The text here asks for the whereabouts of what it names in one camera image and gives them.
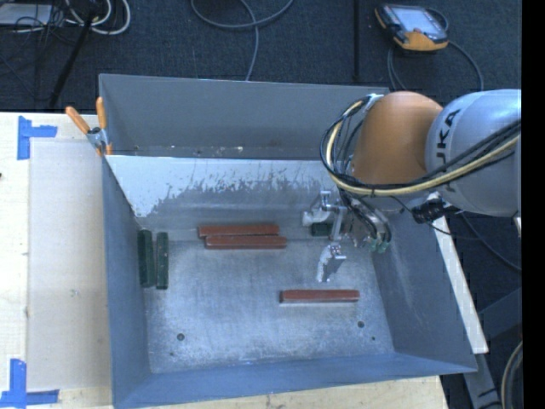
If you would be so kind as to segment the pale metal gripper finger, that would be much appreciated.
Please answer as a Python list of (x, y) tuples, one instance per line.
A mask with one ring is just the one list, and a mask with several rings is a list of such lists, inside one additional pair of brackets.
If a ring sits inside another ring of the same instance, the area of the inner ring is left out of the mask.
[(346, 258), (347, 257), (342, 253), (340, 245), (325, 246), (318, 260), (317, 281), (328, 282), (330, 276), (337, 272)]
[(311, 226), (327, 221), (336, 212), (336, 205), (330, 202), (332, 192), (330, 190), (320, 191), (312, 201), (310, 207), (302, 212), (301, 224)]

